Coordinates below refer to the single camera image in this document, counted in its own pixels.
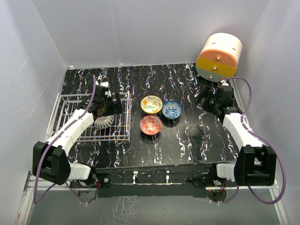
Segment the white orange-rimmed bowl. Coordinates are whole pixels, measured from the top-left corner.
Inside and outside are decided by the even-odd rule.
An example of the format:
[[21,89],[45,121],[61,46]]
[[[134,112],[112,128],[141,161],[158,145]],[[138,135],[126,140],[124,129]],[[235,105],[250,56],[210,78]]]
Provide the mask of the white orange-rimmed bowl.
[[95,127],[99,128],[99,129],[106,129],[108,127],[110,127],[114,122],[114,116],[110,115],[110,116],[105,116],[105,117],[98,117],[95,121],[94,121],[94,125]]

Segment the red patterned bowl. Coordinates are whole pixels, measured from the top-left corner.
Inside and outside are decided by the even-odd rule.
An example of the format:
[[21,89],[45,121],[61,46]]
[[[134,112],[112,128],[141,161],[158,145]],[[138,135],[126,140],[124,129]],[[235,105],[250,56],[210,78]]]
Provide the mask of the red patterned bowl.
[[140,121],[140,129],[146,135],[156,135],[162,129],[162,121],[154,115],[147,115]]

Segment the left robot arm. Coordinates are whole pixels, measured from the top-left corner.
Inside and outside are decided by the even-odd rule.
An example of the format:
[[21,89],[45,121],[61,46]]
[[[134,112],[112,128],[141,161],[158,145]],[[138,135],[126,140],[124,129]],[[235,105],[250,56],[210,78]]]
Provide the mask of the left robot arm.
[[70,163],[68,155],[81,134],[91,125],[99,129],[110,127],[114,115],[122,113],[119,93],[111,93],[108,82],[95,85],[91,97],[82,100],[71,118],[45,142],[33,147],[32,173],[57,185],[69,180],[80,180],[85,186],[96,184],[97,176],[91,167]]

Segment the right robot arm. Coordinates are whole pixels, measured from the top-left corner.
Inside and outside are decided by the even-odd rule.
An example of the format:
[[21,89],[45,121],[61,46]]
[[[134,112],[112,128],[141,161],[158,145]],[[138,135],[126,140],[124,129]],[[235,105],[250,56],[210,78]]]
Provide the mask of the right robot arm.
[[242,111],[234,105],[231,86],[219,85],[216,90],[203,87],[196,98],[203,110],[215,115],[229,131],[240,152],[234,163],[213,163],[209,181],[220,186],[225,180],[239,186],[271,186],[275,181],[277,156],[270,146],[250,134],[250,128],[241,119]]

